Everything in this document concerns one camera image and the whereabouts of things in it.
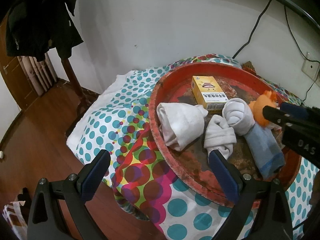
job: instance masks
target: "metal screw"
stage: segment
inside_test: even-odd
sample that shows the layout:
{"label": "metal screw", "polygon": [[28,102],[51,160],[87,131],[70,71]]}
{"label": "metal screw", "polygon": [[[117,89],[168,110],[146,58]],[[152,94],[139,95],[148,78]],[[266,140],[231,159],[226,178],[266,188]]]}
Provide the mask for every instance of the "metal screw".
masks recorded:
{"label": "metal screw", "polygon": [[42,178],[39,180],[39,184],[43,185],[47,181],[46,178]]}
{"label": "metal screw", "polygon": [[279,184],[280,184],[279,179],[273,179],[273,182],[274,182],[275,184],[277,184],[277,185],[279,185]]}
{"label": "metal screw", "polygon": [[68,176],[68,179],[69,179],[69,180],[75,180],[76,177],[77,177],[77,174],[72,173],[72,174],[70,174],[70,175]]}
{"label": "metal screw", "polygon": [[251,175],[248,174],[248,173],[245,173],[245,174],[243,174],[243,178],[244,178],[245,180],[250,180],[250,179],[251,179]]}

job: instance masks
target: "barcode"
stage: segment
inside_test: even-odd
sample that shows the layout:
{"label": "barcode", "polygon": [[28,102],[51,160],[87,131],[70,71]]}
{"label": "barcode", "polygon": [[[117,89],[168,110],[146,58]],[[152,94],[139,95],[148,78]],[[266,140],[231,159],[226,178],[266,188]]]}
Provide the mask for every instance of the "barcode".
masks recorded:
{"label": "barcode", "polygon": [[207,109],[222,109],[224,104],[214,104],[214,105],[208,105]]}

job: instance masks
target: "wooden floor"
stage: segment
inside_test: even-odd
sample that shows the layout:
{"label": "wooden floor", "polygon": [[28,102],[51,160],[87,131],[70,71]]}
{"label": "wooden floor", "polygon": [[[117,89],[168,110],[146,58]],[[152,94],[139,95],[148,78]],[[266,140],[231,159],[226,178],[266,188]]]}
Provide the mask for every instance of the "wooden floor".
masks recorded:
{"label": "wooden floor", "polygon": [[[13,201],[23,187],[33,195],[42,177],[61,180],[81,170],[82,163],[69,150],[64,137],[76,118],[77,104],[68,85],[58,83],[20,117],[2,149],[5,159],[0,163],[0,208]],[[166,239],[151,222],[124,212],[111,188],[103,183],[86,206],[109,240]],[[72,236],[81,239],[64,201],[61,208]]]}

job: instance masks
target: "baseboard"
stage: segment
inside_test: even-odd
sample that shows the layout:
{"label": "baseboard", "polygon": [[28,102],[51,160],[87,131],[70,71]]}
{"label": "baseboard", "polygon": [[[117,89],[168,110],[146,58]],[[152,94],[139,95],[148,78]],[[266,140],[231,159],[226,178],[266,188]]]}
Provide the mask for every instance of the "baseboard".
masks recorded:
{"label": "baseboard", "polygon": [[[63,78],[58,78],[58,79],[61,80],[64,84],[67,84],[68,86],[70,86],[72,88],[72,86],[71,86],[69,81],[67,81],[67,80],[65,80]],[[82,87],[82,90],[86,95],[93,96],[95,98],[98,98],[98,96],[100,95],[99,93],[94,92],[94,91],[92,91],[90,89],[87,89],[87,88],[84,88],[84,87]]]}
{"label": "baseboard", "polygon": [[22,116],[23,111],[21,110],[17,116],[15,117],[15,119],[12,121],[12,123],[10,124],[9,128],[6,130],[4,136],[2,137],[1,141],[0,141],[0,150],[4,149],[5,147],[5,143],[8,142],[8,138],[10,137],[13,128],[15,127],[15,125],[18,123],[18,121],[20,120],[20,117]]}

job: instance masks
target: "black jacket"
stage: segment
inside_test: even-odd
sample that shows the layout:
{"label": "black jacket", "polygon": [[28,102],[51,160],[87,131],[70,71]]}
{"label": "black jacket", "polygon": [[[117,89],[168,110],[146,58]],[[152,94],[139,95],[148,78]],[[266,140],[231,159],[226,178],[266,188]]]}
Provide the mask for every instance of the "black jacket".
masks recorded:
{"label": "black jacket", "polygon": [[74,16],[76,0],[17,0],[7,20],[7,55],[42,61],[44,54],[56,47],[60,58],[71,57],[71,49],[83,40],[66,5]]}

